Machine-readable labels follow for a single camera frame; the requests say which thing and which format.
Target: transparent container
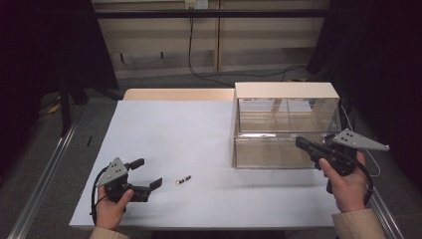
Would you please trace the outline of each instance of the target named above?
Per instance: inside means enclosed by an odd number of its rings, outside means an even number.
[[[295,146],[296,136],[322,142],[340,131],[338,95],[331,84],[240,83],[235,92],[236,168],[314,167]]]

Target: white box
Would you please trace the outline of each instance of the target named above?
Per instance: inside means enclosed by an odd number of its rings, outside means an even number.
[[[236,83],[232,132],[236,168],[311,168],[295,137],[322,142],[341,131],[330,83]]]

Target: sleeve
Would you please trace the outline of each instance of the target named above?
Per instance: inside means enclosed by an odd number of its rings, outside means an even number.
[[[340,239],[386,238],[375,212],[369,208],[332,215]]]
[[[130,239],[130,238],[115,231],[96,227],[94,228],[94,231],[91,234],[90,239]]]

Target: hand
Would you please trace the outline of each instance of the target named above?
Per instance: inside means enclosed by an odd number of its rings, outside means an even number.
[[[99,187],[99,199],[106,196],[106,189]],[[105,197],[97,205],[97,225],[100,228],[115,231],[123,217],[123,210],[133,196],[133,190],[127,190],[118,203]]]
[[[361,152],[357,153],[356,159],[365,165],[365,158]],[[324,175],[331,182],[332,194],[340,212],[365,209],[363,197],[366,192],[366,176],[358,167],[354,169],[352,174],[340,176],[326,159],[320,159],[319,165]]]

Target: metal bracket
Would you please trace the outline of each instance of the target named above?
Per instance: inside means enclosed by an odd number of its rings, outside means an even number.
[[[357,149],[374,149],[381,151],[388,151],[390,147],[363,135],[355,133],[348,128],[341,131],[333,139],[334,142]]]
[[[109,164],[108,169],[100,178],[97,187],[103,186],[113,180],[116,180],[127,174],[127,168],[119,157],[116,157],[112,163]]]

